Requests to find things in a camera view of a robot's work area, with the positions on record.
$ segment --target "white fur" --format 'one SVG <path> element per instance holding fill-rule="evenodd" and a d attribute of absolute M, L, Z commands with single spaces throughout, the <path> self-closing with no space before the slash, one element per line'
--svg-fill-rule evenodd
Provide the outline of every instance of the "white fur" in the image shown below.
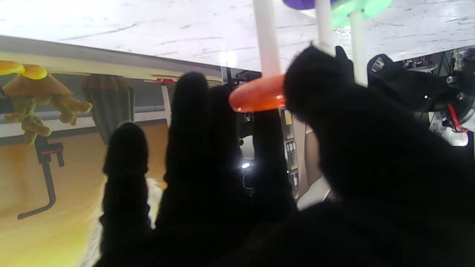
<path fill-rule="evenodd" d="M 148 187 L 148 200 L 147 203 L 150 206 L 149 218 L 150 226 L 155 228 L 155 219 L 157 218 L 158 206 L 160 200 L 162 199 L 162 190 L 157 186 L 157 183 L 152 178 L 147 178 L 147 187 Z M 99 222 L 99 217 L 101 217 L 103 211 L 102 207 L 99 206 L 95 212 L 92 214 L 94 219 L 93 225 L 91 227 L 91 236 L 90 241 L 87 246 L 86 252 L 79 263 L 80 267 L 92 267 L 94 263 L 100 258 L 101 254 L 99 251 L 99 245 L 101 243 L 102 235 L 102 225 Z"/>

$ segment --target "light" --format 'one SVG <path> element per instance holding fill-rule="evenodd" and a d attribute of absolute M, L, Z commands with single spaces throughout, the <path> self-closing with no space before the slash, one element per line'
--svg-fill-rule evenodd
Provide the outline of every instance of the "light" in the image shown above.
<path fill-rule="evenodd" d="M 233 50 L 221 51 L 219 53 L 219 62 L 222 66 L 236 67 L 238 64 L 238 55 Z"/>

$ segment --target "orange ring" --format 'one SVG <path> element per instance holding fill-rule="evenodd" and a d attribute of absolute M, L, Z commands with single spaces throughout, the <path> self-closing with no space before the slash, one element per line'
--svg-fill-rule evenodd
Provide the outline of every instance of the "orange ring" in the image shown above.
<path fill-rule="evenodd" d="M 229 105 L 241 113 L 285 107 L 284 77 L 268 76 L 239 86 L 229 96 Z"/>

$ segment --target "black metal bracket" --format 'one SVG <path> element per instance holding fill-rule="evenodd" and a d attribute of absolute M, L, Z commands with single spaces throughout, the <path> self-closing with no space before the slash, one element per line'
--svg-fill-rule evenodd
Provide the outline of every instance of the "black metal bracket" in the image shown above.
<path fill-rule="evenodd" d="M 49 163 L 51 162 L 51 154 L 56 154 L 58 157 L 58 165 L 64 166 L 63 160 L 63 144 L 52 143 L 48 144 L 48 139 L 43 136 L 37 136 L 35 140 L 36 154 L 38 156 L 38 162 L 43 167 L 43 174 L 45 175 L 46 189 L 48 190 L 49 202 L 46 206 L 38 208 L 36 210 L 21 213 L 17 216 L 18 219 L 24 219 L 26 217 L 33 216 L 40 212 L 44 212 L 50 209 L 56 202 L 55 186 L 53 184 L 53 177 L 51 176 L 51 169 Z"/>

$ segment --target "white rod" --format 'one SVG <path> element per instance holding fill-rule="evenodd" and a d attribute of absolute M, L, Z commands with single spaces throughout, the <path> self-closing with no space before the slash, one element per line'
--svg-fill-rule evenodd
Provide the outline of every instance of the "white rod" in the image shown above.
<path fill-rule="evenodd" d="M 170 106 L 170 98 L 168 97 L 168 88 L 167 86 L 162 85 L 161 87 L 161 95 L 163 96 L 163 105 L 165 106 L 165 113 L 167 119 L 168 128 L 170 128 L 171 124 L 171 106 Z"/>
<path fill-rule="evenodd" d="M 355 82 L 368 86 L 368 72 L 366 69 L 366 49 L 364 41 L 363 16 L 360 9 L 350 13 L 351 44 L 353 46 L 353 65 Z"/>
<path fill-rule="evenodd" d="M 317 13 L 318 47 L 330 56 L 335 56 L 333 43 L 332 4 L 330 0 L 315 0 Z"/>
<path fill-rule="evenodd" d="M 274 23 L 274 0 L 254 0 L 262 76 L 280 74 L 279 49 Z"/>

